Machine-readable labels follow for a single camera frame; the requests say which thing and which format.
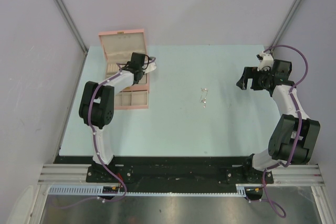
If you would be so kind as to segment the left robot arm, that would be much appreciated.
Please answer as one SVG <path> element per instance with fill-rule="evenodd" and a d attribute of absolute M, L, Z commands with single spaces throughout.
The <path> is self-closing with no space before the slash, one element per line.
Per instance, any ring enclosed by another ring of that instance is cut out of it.
<path fill-rule="evenodd" d="M 93 161 L 101 164 L 98 176 L 105 182 L 115 178 L 116 169 L 109 165 L 114 157 L 112 147 L 104 138 L 104 129 L 112 121 L 116 94 L 138 84 L 142 77 L 156 69 L 156 58 L 133 52 L 126 63 L 117 63 L 118 70 L 101 82 L 88 81 L 84 86 L 79 116 L 92 130 Z"/>

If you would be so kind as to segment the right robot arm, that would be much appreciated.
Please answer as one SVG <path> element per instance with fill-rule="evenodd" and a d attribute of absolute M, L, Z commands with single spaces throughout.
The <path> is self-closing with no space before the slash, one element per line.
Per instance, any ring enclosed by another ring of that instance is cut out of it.
<path fill-rule="evenodd" d="M 251 154 L 241 167 L 243 179 L 249 183 L 260 182 L 263 172 L 278 166 L 305 165 L 311 159 L 321 126 L 303 110 L 295 84 L 289 79 L 291 71 L 290 61 L 264 57 L 260 58 L 259 66 L 245 67 L 236 83 L 246 90 L 251 80 L 252 90 L 268 91 L 280 114 L 268 147 Z"/>

